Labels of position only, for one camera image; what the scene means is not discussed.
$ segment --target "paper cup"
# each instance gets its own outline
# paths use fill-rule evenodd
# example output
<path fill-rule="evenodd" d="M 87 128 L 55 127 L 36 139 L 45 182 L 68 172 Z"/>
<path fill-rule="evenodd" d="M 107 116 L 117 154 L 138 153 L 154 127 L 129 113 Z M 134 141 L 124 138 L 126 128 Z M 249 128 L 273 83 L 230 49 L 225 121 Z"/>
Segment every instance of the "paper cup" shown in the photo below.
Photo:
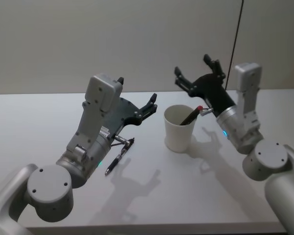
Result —
<path fill-rule="evenodd" d="M 180 126 L 180 124 L 192 111 L 192 108 L 180 104 L 165 110 L 165 144 L 173 152 L 184 152 L 190 145 L 196 119 L 188 125 Z"/>

